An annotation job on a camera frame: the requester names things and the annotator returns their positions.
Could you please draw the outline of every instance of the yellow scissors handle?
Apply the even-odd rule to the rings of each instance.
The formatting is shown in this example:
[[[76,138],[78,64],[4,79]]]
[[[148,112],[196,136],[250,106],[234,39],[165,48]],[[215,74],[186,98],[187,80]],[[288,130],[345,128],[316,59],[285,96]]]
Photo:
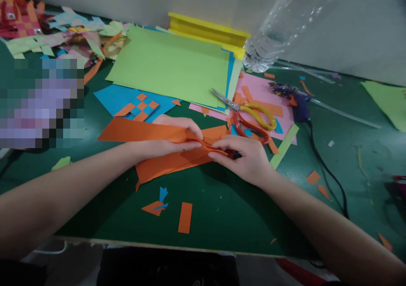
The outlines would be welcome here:
[[[257,110],[263,112],[263,113],[268,117],[268,119],[270,120],[271,125],[266,124],[266,123],[263,121],[263,119],[262,119],[255,111],[253,111],[252,109],[257,109]],[[276,120],[275,120],[275,118],[273,117],[273,115],[271,115],[271,114],[269,113],[269,111],[267,111],[267,110],[266,110],[265,108],[263,108],[262,106],[257,105],[257,104],[253,104],[253,103],[244,103],[243,105],[240,105],[240,110],[245,111],[245,112],[249,113],[251,116],[253,116],[253,117],[255,118],[255,120],[256,120],[263,128],[265,128],[265,129],[267,129],[267,130],[269,130],[269,131],[271,131],[271,130],[273,130],[273,129],[276,129]]]

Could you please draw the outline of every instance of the hand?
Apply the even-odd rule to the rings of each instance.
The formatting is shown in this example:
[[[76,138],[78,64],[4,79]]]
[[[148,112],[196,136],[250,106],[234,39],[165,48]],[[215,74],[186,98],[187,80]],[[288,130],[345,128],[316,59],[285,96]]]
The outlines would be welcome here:
[[[278,173],[269,164],[265,150],[259,141],[227,135],[224,139],[215,142],[212,147],[239,152],[242,157],[236,160],[214,152],[209,153],[208,156],[261,189],[264,189],[272,179],[278,176]]]
[[[201,129],[190,118],[173,118],[167,115],[160,115],[152,123],[188,128],[196,134],[197,138],[203,140],[203,134]],[[145,154],[144,156],[142,156],[142,160],[160,157],[180,151],[190,151],[192,149],[196,149],[202,146],[197,141],[172,143],[166,140],[151,140],[134,143],[137,143],[137,147],[141,148],[138,149],[138,153]]]

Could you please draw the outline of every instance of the table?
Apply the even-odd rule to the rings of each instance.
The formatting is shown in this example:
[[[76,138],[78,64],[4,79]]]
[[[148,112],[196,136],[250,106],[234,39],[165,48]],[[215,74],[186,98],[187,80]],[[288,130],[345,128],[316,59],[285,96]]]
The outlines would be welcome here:
[[[0,45],[0,56],[11,58],[4,44]],[[26,54],[26,58],[39,56]],[[110,84],[104,78],[111,67],[111,62],[104,62],[98,74],[85,86],[85,138],[69,149],[15,151],[10,160],[0,162],[0,193],[47,173],[62,157],[71,156],[75,162],[118,145],[97,141],[112,116],[93,92]],[[339,82],[343,86],[340,87],[299,71],[273,70],[272,73],[278,82],[298,87],[299,75],[306,76],[307,87],[318,100],[383,126],[374,129],[310,105],[315,143],[327,166],[346,190],[351,220],[377,240],[377,232],[381,233],[394,246],[394,253],[405,261],[405,213],[399,211],[396,204],[399,200],[392,197],[385,186],[393,175],[405,174],[402,149],[405,134],[391,125],[360,85],[359,78],[343,75]],[[188,102],[181,104],[167,114],[192,118],[202,129],[225,124],[189,110]],[[278,172],[339,210],[342,202],[339,188],[316,160],[307,126],[298,126],[298,145],[291,145]],[[329,147],[331,140],[335,144]],[[364,169],[372,186],[373,205],[366,189],[366,179],[358,168],[355,145],[361,147]],[[266,151],[271,158],[268,147]],[[330,189],[331,202],[316,186],[306,182],[313,170],[321,175],[318,184]],[[148,247],[317,258],[309,242],[272,200],[214,162],[159,177],[142,185],[138,192],[135,192],[136,183],[137,174],[135,168],[131,168],[100,192],[56,235],[74,240]],[[160,186],[168,189],[165,202],[169,206],[157,217],[141,208],[158,200]],[[177,232],[182,202],[193,204],[190,234]],[[274,238],[277,241],[270,245]]]

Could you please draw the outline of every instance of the red scissors handle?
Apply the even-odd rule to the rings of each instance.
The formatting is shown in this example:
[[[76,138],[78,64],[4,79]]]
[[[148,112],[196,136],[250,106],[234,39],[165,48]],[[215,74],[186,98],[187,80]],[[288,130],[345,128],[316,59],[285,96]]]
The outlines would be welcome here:
[[[263,141],[261,142],[262,145],[268,144],[268,142],[269,142],[268,133],[265,132],[262,128],[257,127],[255,125],[251,124],[250,122],[246,121],[243,117],[241,117],[239,112],[234,113],[233,119],[234,119],[234,124],[236,125],[238,135],[240,135],[242,137],[247,137],[247,135],[244,133],[244,130],[240,126],[240,122],[241,122],[249,129],[252,129],[254,132],[258,132],[262,135],[262,137],[263,137]]]

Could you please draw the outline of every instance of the clear plastic bottle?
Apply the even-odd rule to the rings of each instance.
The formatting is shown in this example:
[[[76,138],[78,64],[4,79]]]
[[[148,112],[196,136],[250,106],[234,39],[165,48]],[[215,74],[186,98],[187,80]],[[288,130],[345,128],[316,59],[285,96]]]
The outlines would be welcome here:
[[[331,0],[277,0],[258,33],[247,43],[244,65],[265,72]]]

